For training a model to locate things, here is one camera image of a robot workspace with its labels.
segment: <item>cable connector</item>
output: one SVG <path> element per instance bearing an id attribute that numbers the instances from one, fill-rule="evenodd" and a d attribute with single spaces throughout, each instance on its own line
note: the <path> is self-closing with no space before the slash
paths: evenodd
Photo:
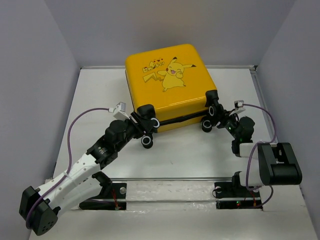
<path id="1" fill-rule="evenodd" d="M 231 116 L 233 114 L 240 114 L 240 113 L 244 112 L 246 110 L 244 108 L 244 103 L 245 103 L 245 101 L 243 101 L 243 100 L 234 101 L 234 110 L 229 114 L 229 116 Z"/>
<path id="2" fill-rule="evenodd" d="M 124 102 L 119 102 L 115 109 L 113 109 L 113 117 L 122 121 L 129 118 L 129 116 L 126 114 L 126 104 Z"/>

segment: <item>wheel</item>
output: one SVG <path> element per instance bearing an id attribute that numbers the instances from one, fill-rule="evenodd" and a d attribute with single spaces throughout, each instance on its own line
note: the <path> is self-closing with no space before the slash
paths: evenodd
<path id="1" fill-rule="evenodd" d="M 215 115 L 216 111 L 217 111 L 217 109 L 216 109 L 215 106 L 210 106 L 210 107 L 209 107 L 209 115 L 210 115 L 211 117 L 213 117 L 213 116 Z"/>
<path id="2" fill-rule="evenodd" d="M 156 119 L 155 117 L 153 117 L 153 118 L 151 118 L 150 120 L 153 120 L 153 121 L 155 121 L 156 122 L 156 125 L 154 125 L 153 127 L 154 128 L 159 128 L 160 127 L 160 122 L 159 122 L 159 120 L 158 119 Z"/>
<path id="3" fill-rule="evenodd" d="M 211 122 L 210 120 L 206 119 L 202 122 L 201 124 L 201 127 L 202 127 L 202 130 L 205 132 L 205 133 L 209 133 L 211 130 L 212 130 L 212 125 L 211 125 Z"/>
<path id="4" fill-rule="evenodd" d="M 142 143 L 142 146 L 143 146 L 145 149 L 150 149 L 150 148 L 154 145 L 152 135 L 150 135 L 150 134 L 144 135 L 144 136 L 141 138 L 141 143 Z"/>

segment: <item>yellow box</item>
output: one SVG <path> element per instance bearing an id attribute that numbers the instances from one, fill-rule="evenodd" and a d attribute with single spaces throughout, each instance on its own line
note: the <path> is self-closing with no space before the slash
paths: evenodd
<path id="1" fill-rule="evenodd" d="M 161 123 L 158 132 L 200 122 L 199 115 L 208 109 L 206 91 L 217 89 L 190 44 L 130 55 L 125 61 L 125 71 L 134 110 L 152 104 Z M 183 116 L 197 115 L 179 122 Z M 173 119 L 178 122 L 163 125 Z"/>

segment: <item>pikachu illustration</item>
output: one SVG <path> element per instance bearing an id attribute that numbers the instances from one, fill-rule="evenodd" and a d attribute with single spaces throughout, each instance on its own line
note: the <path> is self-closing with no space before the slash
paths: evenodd
<path id="1" fill-rule="evenodd" d="M 185 87 L 186 85 L 183 81 L 185 69 L 196 67 L 193 64 L 182 65 L 176 61 L 177 58 L 174 57 L 165 70 L 157 72 L 160 76 L 164 76 L 162 80 L 163 92 L 175 87 Z"/>

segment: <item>gray wall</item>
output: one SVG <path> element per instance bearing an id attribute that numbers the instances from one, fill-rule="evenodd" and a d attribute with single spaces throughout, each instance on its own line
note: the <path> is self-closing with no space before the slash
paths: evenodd
<path id="1" fill-rule="evenodd" d="M 280 141 L 292 143 L 320 237 L 320 1 L 297 0 L 257 69 Z"/>
<path id="2" fill-rule="evenodd" d="M 22 191 L 50 175 L 79 67 L 43 0 L 0 1 L 0 239 L 29 236 Z"/>
<path id="3" fill-rule="evenodd" d="M 81 66 L 191 43 L 207 65 L 258 65 L 294 0 L 45 0 Z"/>

